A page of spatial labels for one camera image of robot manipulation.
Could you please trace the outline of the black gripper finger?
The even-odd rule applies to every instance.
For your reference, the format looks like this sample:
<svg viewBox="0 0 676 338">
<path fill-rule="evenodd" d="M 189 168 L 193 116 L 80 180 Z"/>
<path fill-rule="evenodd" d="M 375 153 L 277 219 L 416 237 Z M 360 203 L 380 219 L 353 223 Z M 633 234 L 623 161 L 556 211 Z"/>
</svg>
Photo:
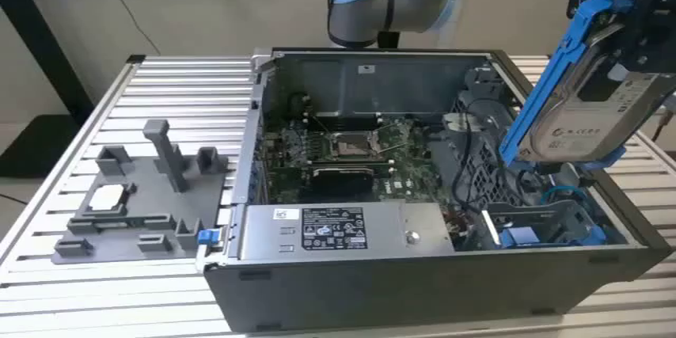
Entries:
<svg viewBox="0 0 676 338">
<path fill-rule="evenodd" d="M 592 72 L 592 76 L 577 92 L 577 98 L 584 102 L 607 101 L 627 76 L 628 69 L 621 63 L 603 64 Z"/>
</svg>

